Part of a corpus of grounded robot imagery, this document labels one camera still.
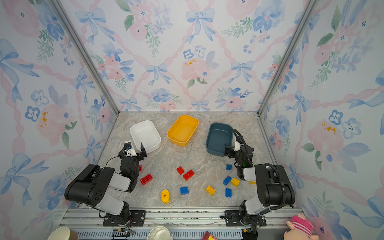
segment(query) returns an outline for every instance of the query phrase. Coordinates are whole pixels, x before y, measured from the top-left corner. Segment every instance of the floral wallpaper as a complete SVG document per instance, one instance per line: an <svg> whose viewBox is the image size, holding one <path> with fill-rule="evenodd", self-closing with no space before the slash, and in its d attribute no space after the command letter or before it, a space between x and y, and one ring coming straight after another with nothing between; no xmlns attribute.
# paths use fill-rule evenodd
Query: floral wallpaper
<svg viewBox="0 0 384 240"><path fill-rule="evenodd" d="M320 0L263 112L321 240L384 239L383 10L380 0Z"/></svg>
<svg viewBox="0 0 384 240"><path fill-rule="evenodd" d="M46 1L0 6L0 239L47 239L116 115Z"/></svg>
<svg viewBox="0 0 384 240"><path fill-rule="evenodd" d="M121 111L255 111L307 1L61 3Z"/></svg>

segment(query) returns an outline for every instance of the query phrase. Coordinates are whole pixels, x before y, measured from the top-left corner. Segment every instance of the blue toy block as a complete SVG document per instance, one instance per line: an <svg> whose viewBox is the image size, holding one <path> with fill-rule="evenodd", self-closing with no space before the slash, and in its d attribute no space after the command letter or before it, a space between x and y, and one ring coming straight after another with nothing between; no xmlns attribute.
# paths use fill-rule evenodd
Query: blue toy block
<svg viewBox="0 0 384 240"><path fill-rule="evenodd" d="M189 191L188 191L188 187L181 187L180 188L180 194L181 195L186 195L186 194L188 194L189 193Z"/></svg>
<svg viewBox="0 0 384 240"><path fill-rule="evenodd" d="M224 185L226 186L230 181L232 180L232 178L230 176L228 176L224 181Z"/></svg>
<svg viewBox="0 0 384 240"><path fill-rule="evenodd" d="M225 196L226 197L232 197L232 189L226 188L225 189Z"/></svg>

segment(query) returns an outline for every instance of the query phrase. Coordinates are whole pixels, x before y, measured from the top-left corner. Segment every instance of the black mounting plate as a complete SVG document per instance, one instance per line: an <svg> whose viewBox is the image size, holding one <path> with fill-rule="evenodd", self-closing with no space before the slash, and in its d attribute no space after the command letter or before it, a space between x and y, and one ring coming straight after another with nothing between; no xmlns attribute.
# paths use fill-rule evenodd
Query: black mounting plate
<svg viewBox="0 0 384 240"><path fill-rule="evenodd" d="M131 226L133 227L142 227L144 225L145 220L145 210L129 210L129 212L133 216L133 220ZM117 223L112 223L112 219L104 219L103 226L104 227L119 227Z"/></svg>
<svg viewBox="0 0 384 240"><path fill-rule="evenodd" d="M225 215L230 215L230 214L235 214L235 213L238 213L239 211L238 210L226 210L224 211L224 214ZM252 217L250 219L248 219L248 221L250 221L251 223L253 223L256 219L257 215L252 215ZM239 215L235 215L235 216L232 216L231 218L229 219L226 219L225 220L225 224L227 227L249 227L250 225L246 225L246 224L243 224L241 221L240 221L240 216ZM265 227L266 226L266 221L265 221L265 218L262 219L262 218L259 218L259 221L256 223L257 225L260 225L261 227Z"/></svg>

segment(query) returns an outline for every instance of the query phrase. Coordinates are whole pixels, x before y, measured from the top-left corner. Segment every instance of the pink plush doll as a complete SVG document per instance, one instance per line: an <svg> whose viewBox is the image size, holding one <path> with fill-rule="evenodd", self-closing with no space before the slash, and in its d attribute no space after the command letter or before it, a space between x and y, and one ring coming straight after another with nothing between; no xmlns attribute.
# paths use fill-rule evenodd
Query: pink plush doll
<svg viewBox="0 0 384 240"><path fill-rule="evenodd" d="M286 223L291 230L285 232L284 240L319 240L318 235L312 235L313 226L304 215L293 216Z"/></svg>

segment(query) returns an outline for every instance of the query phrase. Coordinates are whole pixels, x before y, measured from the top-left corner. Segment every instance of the red toy block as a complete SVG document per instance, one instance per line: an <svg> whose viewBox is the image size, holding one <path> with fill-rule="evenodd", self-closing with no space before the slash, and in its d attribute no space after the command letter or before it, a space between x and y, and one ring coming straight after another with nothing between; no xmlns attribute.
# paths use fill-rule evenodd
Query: red toy block
<svg viewBox="0 0 384 240"><path fill-rule="evenodd" d="M184 169L182 167L178 167L176 170L179 172L180 175L184 172Z"/></svg>
<svg viewBox="0 0 384 240"><path fill-rule="evenodd" d="M183 178L185 180L188 180L190 179L193 175L195 175L195 173L192 171L192 170L189 170L189 172L187 172L186 174L183 175Z"/></svg>
<svg viewBox="0 0 384 240"><path fill-rule="evenodd" d="M143 177L140 182L142 185L146 185L149 181L151 181L153 178L150 174L146 175L145 177Z"/></svg>

